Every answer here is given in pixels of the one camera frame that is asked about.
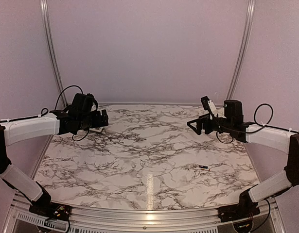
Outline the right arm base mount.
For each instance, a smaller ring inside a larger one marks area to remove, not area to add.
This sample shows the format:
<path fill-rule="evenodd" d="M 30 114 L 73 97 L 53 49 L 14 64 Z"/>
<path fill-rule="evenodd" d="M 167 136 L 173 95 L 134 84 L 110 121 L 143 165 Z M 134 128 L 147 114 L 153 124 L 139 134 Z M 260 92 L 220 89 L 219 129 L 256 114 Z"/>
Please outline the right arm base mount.
<path fill-rule="evenodd" d="M 221 222 L 250 218 L 260 214 L 260 209 L 256 203 L 252 204 L 233 204 L 218 208 L 218 217 Z"/>

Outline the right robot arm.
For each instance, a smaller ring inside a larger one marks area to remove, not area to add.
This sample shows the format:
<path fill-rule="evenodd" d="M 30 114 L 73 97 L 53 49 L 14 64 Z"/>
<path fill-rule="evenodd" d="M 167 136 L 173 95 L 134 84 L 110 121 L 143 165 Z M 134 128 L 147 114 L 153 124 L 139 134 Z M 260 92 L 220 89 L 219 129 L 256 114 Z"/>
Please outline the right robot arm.
<path fill-rule="evenodd" d="M 216 106 L 208 97 L 202 97 L 201 103 L 207 114 L 187 123 L 197 135 L 228 133 L 239 142 L 263 145 L 288 156 L 283 171 L 249 189 L 248 199 L 235 205 L 234 212 L 238 217 L 246 217 L 253 210 L 253 203 L 299 185 L 299 131 L 271 126 L 268 122 L 244 122 L 242 103 L 238 100 L 224 101 L 223 117 L 219 117 Z"/>

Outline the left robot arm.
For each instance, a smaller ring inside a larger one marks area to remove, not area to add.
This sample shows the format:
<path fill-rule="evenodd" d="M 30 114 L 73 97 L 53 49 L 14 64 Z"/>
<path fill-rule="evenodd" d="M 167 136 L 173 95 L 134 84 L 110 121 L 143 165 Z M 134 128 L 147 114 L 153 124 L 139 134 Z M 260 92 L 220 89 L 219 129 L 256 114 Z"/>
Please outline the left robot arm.
<path fill-rule="evenodd" d="M 98 102 L 92 94 L 75 94 L 70 105 L 63 110 L 52 110 L 36 116 L 0 120 L 0 178 L 10 184 L 45 216 L 55 212 L 51 196 L 37 182 L 12 164 L 6 148 L 12 144 L 41 136 L 62 135 L 108 126 L 105 109 L 98 109 Z"/>

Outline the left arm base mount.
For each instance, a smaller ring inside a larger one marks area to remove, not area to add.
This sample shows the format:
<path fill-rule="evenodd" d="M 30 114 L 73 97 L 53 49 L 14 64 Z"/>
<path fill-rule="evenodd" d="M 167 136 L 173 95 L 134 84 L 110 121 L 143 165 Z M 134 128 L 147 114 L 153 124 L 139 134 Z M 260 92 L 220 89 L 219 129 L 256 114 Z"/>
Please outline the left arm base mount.
<path fill-rule="evenodd" d="M 50 202 L 50 204 L 47 206 L 31 205 L 29 212 L 47 217 L 49 219 L 68 221 L 71 213 L 71 206 Z"/>

